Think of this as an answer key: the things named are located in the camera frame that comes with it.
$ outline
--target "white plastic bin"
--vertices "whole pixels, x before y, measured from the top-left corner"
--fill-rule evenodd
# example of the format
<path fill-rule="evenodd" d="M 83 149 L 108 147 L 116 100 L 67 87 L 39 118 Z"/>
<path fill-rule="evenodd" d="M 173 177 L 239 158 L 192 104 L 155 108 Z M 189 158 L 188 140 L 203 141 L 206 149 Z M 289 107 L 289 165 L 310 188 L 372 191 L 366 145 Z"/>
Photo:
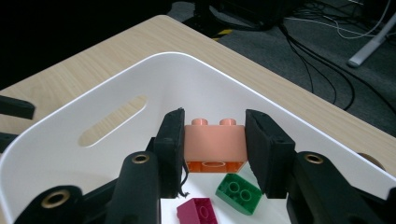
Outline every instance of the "white plastic bin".
<path fill-rule="evenodd" d="M 143 109 L 95 144 L 78 139 L 93 124 L 136 96 L 147 98 Z M 270 115 L 296 142 L 297 151 L 328 157 L 355 187 L 386 198 L 396 179 L 330 136 L 299 119 L 265 96 L 189 55 L 176 52 L 148 57 L 78 97 L 22 133 L 0 164 L 0 196 L 8 223 L 40 192 L 75 185 L 87 193 L 118 176 L 123 159 L 145 150 L 163 116 L 183 107 L 186 123 L 224 118 L 245 124 L 247 108 Z M 257 186 L 247 165 L 239 173 Z M 187 199 L 162 200 L 163 223 L 178 223 L 177 206 L 190 198 L 209 197 L 219 223 L 290 223 L 285 200 L 262 197 L 253 216 L 242 215 L 215 196 L 224 174 L 191 174 Z"/>

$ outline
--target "green toy brick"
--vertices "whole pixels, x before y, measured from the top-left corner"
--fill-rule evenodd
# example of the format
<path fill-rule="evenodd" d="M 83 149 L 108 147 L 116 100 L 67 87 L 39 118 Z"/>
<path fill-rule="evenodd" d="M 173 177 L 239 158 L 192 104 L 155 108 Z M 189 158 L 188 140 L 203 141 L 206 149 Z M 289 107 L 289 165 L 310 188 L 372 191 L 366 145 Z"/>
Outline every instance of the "green toy brick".
<path fill-rule="evenodd" d="M 251 216 L 262 197 L 262 192 L 241 176 L 227 174 L 219 184 L 216 195 L 237 211 Z"/>

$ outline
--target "light wood surface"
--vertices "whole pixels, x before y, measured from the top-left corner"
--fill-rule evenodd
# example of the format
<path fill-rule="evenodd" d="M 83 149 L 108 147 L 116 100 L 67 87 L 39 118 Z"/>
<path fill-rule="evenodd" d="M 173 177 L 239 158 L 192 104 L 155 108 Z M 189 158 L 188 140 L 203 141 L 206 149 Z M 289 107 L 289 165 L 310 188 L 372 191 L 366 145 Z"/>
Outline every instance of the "light wood surface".
<path fill-rule="evenodd" d="M 33 120 L 0 115 L 0 131 L 22 133 L 118 72 L 152 54 L 166 51 L 184 52 L 210 64 L 352 150 L 376 158 L 396 176 L 396 138 L 167 16 L 144 21 L 0 91 L 0 95 L 29 101 L 36 106 Z M 111 126 L 113 121 L 100 129 Z"/>

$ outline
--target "gray carpet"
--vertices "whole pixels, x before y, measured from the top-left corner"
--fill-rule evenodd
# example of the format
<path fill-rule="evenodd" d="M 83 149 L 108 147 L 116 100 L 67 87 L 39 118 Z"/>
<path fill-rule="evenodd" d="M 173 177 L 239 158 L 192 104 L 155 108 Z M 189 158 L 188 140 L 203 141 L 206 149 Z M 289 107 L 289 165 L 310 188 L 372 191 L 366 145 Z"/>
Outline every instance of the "gray carpet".
<path fill-rule="evenodd" d="M 336 7 L 346 4 L 346 0 L 329 0 L 327 2 Z M 168 15 L 178 21 L 184 21 L 193 15 L 193 10 L 194 4 L 192 3 L 176 2 Z M 214 8 L 212 8 L 212 12 L 223 20 L 243 24 L 235 18 L 217 12 Z M 322 21 L 335 25 L 332 21 Z M 347 66 L 347 60 L 363 47 L 371 37 L 344 39 L 337 34 L 335 28 L 308 21 L 285 19 L 284 24 L 289 30 L 289 34 L 300 43 L 343 67 L 354 76 L 361 78 L 376 89 L 393 107 L 396 107 L 396 86 L 394 85 L 396 83 L 395 45 L 385 42 L 360 67 L 350 68 Z M 364 31 L 353 26 L 342 27 L 364 33 Z M 333 88 L 329 81 L 312 67 L 309 68 L 312 77 L 311 85 L 304 63 L 291 50 L 286 37 L 277 27 L 265 32 L 233 30 L 229 35 L 222 37 L 219 42 L 340 108 L 345 108 L 352 98 L 352 90 L 340 74 L 299 51 L 323 76 L 330 80 Z M 355 90 L 354 102 L 347 112 L 388 134 L 396 136 L 396 115 L 392 110 L 361 81 L 347 73 L 343 74 L 350 80 Z"/>

